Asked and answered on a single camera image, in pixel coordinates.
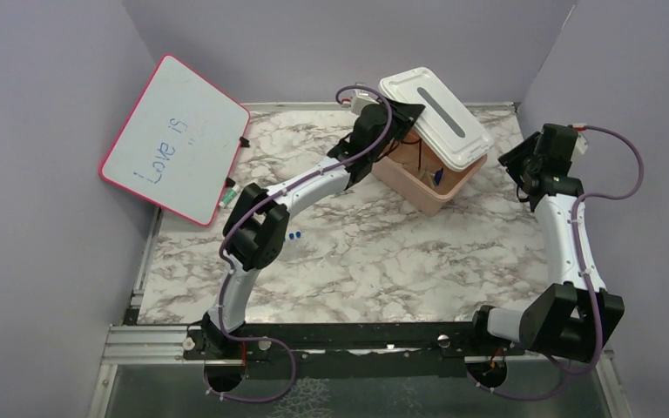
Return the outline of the black wire tripod stand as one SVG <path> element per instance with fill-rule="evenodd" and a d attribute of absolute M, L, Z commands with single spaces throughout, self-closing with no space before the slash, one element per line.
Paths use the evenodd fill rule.
<path fill-rule="evenodd" d="M 422 170 L 422 140 L 419 139 L 417 142 L 417 171 L 420 172 Z"/>

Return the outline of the white plastic lid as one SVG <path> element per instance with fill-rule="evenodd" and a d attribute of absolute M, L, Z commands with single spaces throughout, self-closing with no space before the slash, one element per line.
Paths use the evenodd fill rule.
<path fill-rule="evenodd" d="M 494 145 L 478 119 L 427 67 L 382 78 L 379 90 L 395 101 L 425 106 L 415 130 L 452 171 L 466 170 Z"/>

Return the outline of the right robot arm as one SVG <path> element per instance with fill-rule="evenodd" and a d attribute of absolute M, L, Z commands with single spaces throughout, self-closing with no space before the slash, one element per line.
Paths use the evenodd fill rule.
<path fill-rule="evenodd" d="M 569 172 L 580 130 L 546 124 L 499 157 L 541 227 L 550 285 L 523 310 L 481 307 L 468 343 L 489 354 L 502 343 L 590 363 L 620 322 L 625 305 L 595 267 L 585 230 L 585 190 Z"/>

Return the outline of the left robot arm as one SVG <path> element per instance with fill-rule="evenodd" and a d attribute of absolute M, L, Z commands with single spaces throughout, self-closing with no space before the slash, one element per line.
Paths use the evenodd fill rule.
<path fill-rule="evenodd" d="M 367 177 L 385 149 L 401 142 L 424 112 L 422 104 L 380 99 L 362 108 L 352 131 L 313 168 L 263 188 L 241 192 L 223 228 L 219 255 L 228 264 L 214 304 L 199 326 L 208 351 L 225 358 L 243 338 L 247 302 L 260 272 L 279 256 L 289 221 L 318 201 L 346 191 Z"/>

